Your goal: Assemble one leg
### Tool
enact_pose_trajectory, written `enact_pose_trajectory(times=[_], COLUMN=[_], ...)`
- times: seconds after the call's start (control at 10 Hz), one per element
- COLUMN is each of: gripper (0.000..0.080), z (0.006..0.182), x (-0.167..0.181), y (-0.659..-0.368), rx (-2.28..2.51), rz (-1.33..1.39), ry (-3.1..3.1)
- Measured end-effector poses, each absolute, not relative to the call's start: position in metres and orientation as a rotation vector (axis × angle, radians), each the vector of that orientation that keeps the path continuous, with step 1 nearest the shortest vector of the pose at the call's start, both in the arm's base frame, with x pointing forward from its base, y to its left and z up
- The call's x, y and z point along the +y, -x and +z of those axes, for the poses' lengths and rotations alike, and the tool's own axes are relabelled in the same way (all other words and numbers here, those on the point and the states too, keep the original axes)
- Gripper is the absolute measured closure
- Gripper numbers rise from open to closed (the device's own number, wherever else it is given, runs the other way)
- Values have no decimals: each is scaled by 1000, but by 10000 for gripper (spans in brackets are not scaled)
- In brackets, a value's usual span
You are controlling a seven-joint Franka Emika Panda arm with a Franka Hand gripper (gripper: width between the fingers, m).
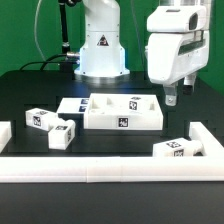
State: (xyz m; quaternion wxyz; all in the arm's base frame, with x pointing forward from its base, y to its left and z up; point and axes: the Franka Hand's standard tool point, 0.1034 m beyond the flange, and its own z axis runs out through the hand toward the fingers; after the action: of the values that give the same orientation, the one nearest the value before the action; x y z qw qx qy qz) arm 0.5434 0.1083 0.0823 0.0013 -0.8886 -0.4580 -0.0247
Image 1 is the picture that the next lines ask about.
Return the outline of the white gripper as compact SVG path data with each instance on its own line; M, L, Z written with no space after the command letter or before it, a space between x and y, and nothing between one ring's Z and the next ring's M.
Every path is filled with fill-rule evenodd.
M203 5L158 6L147 19L147 30L151 33L148 76L152 83L164 85L167 106L177 104L175 82L185 77L183 93L191 95L197 76L194 72L208 63L206 22L207 9Z

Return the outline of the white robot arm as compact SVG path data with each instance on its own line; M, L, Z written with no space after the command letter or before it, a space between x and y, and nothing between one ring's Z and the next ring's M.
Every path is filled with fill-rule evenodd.
M94 81L128 75L120 44L120 7L116 0L83 0L85 43L75 74ZM177 85L194 90L197 71L209 58L212 0L160 0L147 18L150 33L145 48L150 81L164 88L165 103L177 103Z

